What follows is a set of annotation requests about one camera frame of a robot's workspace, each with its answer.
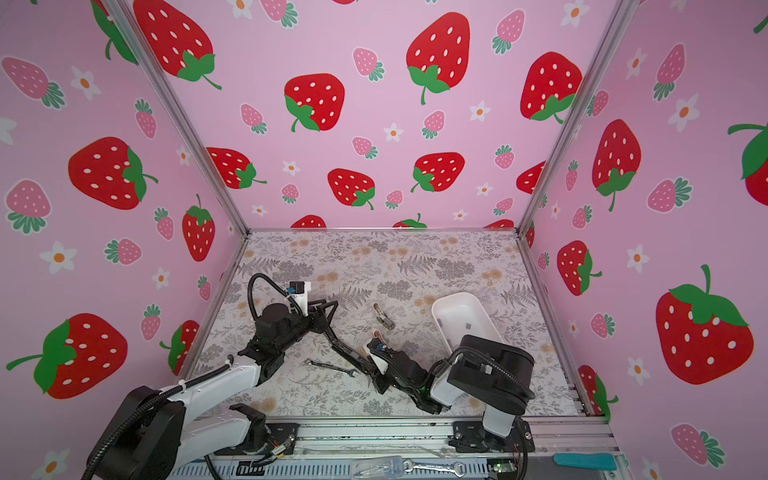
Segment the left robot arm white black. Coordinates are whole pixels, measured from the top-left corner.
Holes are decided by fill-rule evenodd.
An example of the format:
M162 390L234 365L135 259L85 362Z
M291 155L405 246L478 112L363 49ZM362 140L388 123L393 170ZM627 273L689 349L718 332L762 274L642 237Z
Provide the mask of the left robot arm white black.
M241 444L265 424L263 414L238 406L220 419L202 414L223 401L266 383L281 368L286 351L308 333L326 332L337 302L309 300L310 285L293 281L278 293L284 302L251 312L254 337L224 364L162 389L131 391L88 456L85 479L166 479L177 468Z

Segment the pink mini stapler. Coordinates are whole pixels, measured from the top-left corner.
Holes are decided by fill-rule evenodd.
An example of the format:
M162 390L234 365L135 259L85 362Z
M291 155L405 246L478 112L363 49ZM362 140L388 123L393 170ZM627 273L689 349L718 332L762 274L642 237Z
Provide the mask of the pink mini stapler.
M383 337L382 333L381 333L381 332L380 332L378 329L375 329L375 330L373 331L373 336L374 336L374 338L375 338L375 339L377 339L377 340L378 340L378 341L379 341L379 342L380 342L382 345L386 346L386 341L385 341L385 339L384 339L384 337Z

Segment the white plastic tray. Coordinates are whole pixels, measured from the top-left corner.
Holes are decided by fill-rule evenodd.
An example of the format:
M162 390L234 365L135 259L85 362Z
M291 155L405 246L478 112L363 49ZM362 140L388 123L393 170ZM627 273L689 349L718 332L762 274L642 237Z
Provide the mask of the white plastic tray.
M450 351L460 345L465 335L503 342L480 300L471 293L459 292L441 297L433 303L431 313Z

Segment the black stapler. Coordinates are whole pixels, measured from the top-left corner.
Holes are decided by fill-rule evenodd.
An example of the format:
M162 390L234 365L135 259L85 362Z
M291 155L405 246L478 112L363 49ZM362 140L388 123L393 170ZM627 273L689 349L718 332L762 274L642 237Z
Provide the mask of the black stapler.
M329 341L334 352L348 361L361 373L370 377L374 382L378 381L379 377L381 376L381 372L378 366L373 362L370 355L360 354L358 351L354 350L351 346L347 345L345 342L339 339L330 324L326 325L323 333Z

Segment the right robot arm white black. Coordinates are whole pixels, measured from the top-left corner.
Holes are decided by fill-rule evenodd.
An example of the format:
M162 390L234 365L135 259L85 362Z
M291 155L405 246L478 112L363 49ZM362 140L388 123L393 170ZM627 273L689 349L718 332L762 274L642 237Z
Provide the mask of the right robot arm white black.
M465 335L449 357L428 369L377 338L368 343L367 351L371 378L381 393L393 387L433 415L449 410L463 396L485 405L478 432L455 432L456 450L511 451L516 441L524 441L520 417L535 398L530 387L534 360L526 351Z

